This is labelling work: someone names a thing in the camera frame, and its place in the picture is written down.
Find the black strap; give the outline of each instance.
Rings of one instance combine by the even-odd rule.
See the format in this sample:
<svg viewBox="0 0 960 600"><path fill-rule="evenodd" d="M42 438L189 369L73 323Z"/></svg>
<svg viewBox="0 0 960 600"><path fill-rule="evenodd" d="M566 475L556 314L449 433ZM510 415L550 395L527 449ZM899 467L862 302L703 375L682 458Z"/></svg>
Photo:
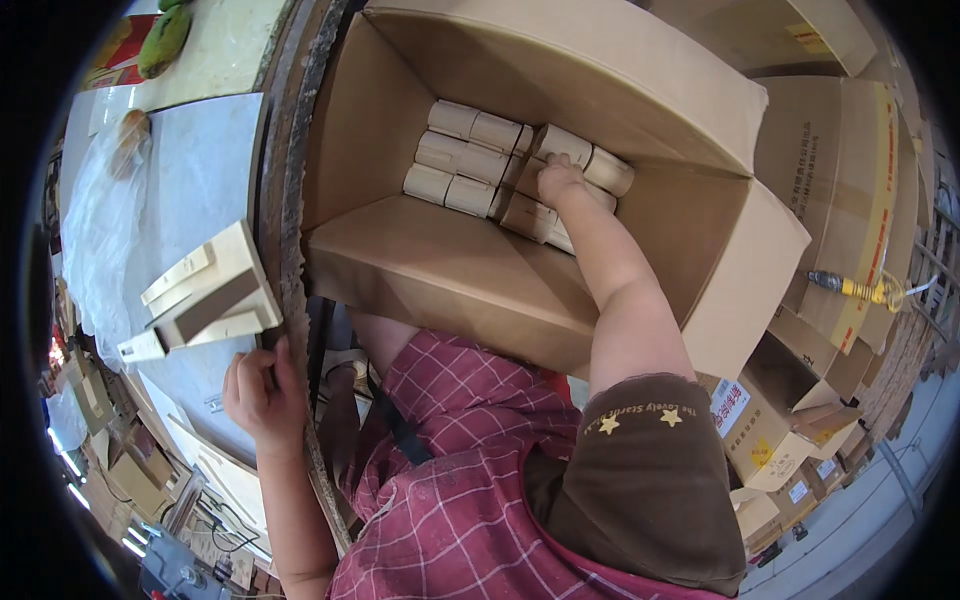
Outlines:
<svg viewBox="0 0 960 600"><path fill-rule="evenodd" d="M403 415L397 410L394 402L390 400L390 397L384 394L378 385L373 383L373 378L370 376L367 377L367 387L370 388L370 392L373 394L373 406L383 415L387 427L390 428L390 433L394 436L394 444L400 449L400 452L403 452L403 456L407 457L407 460L410 461L414 467L422 465L432 459L433 454L430 453L430 450L423 445L423 442L421 442L417 434L414 433L410 423L403 418Z"/></svg>

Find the finger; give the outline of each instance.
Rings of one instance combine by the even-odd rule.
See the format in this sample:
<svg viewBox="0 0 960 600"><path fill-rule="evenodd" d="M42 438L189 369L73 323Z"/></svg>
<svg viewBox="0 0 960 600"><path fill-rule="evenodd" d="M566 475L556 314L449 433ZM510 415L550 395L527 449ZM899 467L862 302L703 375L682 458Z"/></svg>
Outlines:
<svg viewBox="0 0 960 600"><path fill-rule="evenodd" d="M237 389L240 403L255 413L267 407L267 386L264 381L264 371L275 362L274 354L267 350L254 350L242 359L237 365Z"/></svg>
<svg viewBox="0 0 960 600"><path fill-rule="evenodd" d="M223 402L227 403L236 403L237 400L237 366L240 364L240 359L244 357L243 352L237 352L233 355L233 360L230 361L229 367L227 367L227 372L224 374L224 397Z"/></svg>
<svg viewBox="0 0 960 600"><path fill-rule="evenodd" d="M276 354L274 372L280 391L287 398L299 401L303 398L303 393L300 391L300 382L297 379L293 359L290 358L290 340L287 336L283 336L276 342L274 353Z"/></svg>

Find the person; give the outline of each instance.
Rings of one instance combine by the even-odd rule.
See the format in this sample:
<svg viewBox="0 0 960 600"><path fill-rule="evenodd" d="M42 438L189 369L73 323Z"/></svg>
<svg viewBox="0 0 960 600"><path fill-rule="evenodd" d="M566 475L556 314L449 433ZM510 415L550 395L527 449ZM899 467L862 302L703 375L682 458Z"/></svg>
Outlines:
<svg viewBox="0 0 960 600"><path fill-rule="evenodd" d="M255 441L288 598L737 594L746 565L723 447L657 278L567 155L548 157L539 192L599 309L585 410L528 365L352 311L384 392L433 458L414 465L382 430L358 445L336 481L364 527L341 561L307 477L286 341L230 365L224 405ZM353 376L327 376L346 380L347 404Z"/></svg>

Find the floor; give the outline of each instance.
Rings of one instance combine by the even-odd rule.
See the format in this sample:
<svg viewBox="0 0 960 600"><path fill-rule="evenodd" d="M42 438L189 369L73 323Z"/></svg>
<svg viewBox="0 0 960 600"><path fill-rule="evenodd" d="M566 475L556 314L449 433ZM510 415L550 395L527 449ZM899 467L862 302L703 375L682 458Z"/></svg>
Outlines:
<svg viewBox="0 0 960 600"><path fill-rule="evenodd" d="M960 374L932 375L914 388L900 436L890 442L915 488L928 485L956 429ZM909 530L913 516L886 461L875 456L845 490L832 494L804 525L809 535L780 540L783 553L763 568L749 566L743 600L830 598L857 579Z"/></svg>

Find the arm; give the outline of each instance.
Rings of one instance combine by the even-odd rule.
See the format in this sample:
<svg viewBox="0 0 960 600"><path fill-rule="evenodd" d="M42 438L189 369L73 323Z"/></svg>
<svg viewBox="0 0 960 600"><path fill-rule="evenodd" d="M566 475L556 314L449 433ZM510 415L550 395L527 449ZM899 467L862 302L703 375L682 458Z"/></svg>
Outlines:
<svg viewBox="0 0 960 600"><path fill-rule="evenodd" d="M273 366L276 389L268 369ZM337 549L307 476L306 412L286 338L276 354L237 354L224 378L224 410L253 436L260 491L280 583L287 598L322 598Z"/></svg>
<svg viewBox="0 0 960 600"><path fill-rule="evenodd" d="M560 214L600 310L590 351L590 397L646 373L696 381L657 276L630 232L587 192L580 167L567 155L550 156L539 192Z"/></svg>

